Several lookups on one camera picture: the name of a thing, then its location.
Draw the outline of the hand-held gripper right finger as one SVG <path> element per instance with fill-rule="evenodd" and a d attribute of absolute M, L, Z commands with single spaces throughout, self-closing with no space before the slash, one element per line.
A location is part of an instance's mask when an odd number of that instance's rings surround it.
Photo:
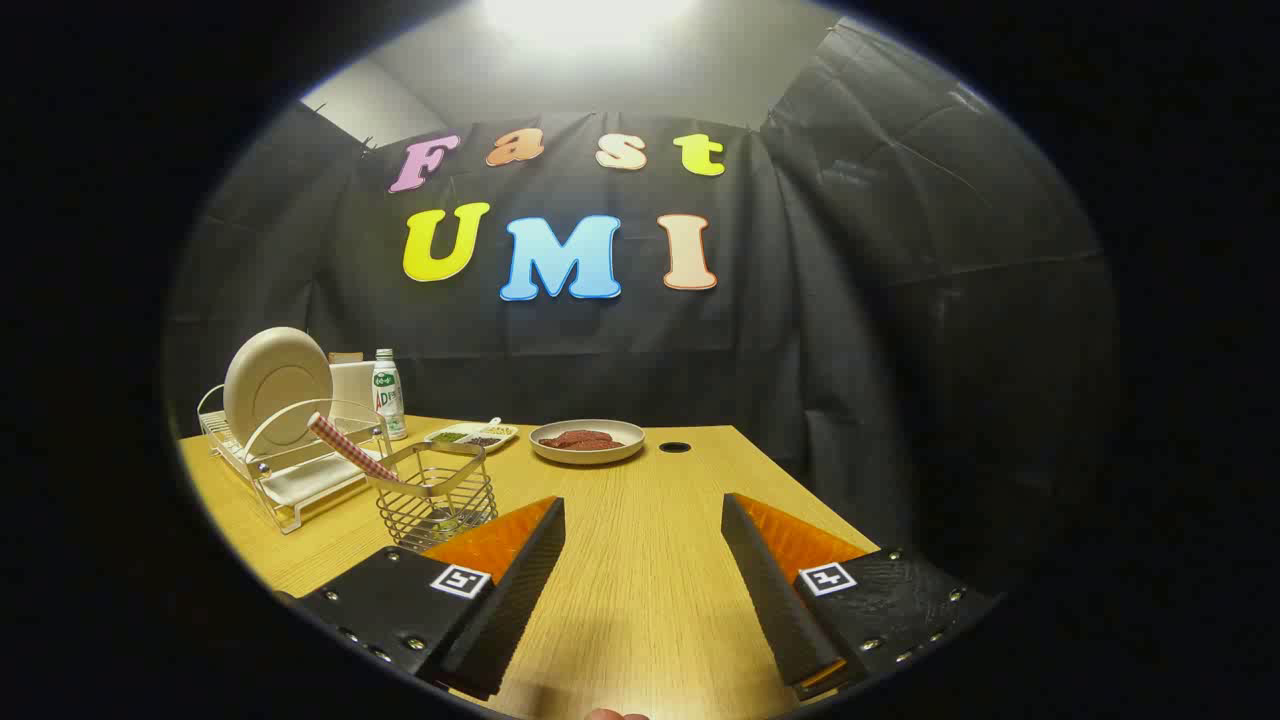
<path fill-rule="evenodd" d="M 801 701 L 924 659 L 996 602 L 915 550 L 863 550 L 746 495 L 724 496 L 721 534 L 780 676 Z"/>

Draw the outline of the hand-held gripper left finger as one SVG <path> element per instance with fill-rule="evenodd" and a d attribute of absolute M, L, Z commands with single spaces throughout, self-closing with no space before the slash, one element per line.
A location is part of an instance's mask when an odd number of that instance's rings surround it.
<path fill-rule="evenodd" d="M 294 609 L 408 676 L 488 700 L 561 557 L 564 520 L 549 496 L 422 552 L 388 546 Z"/>

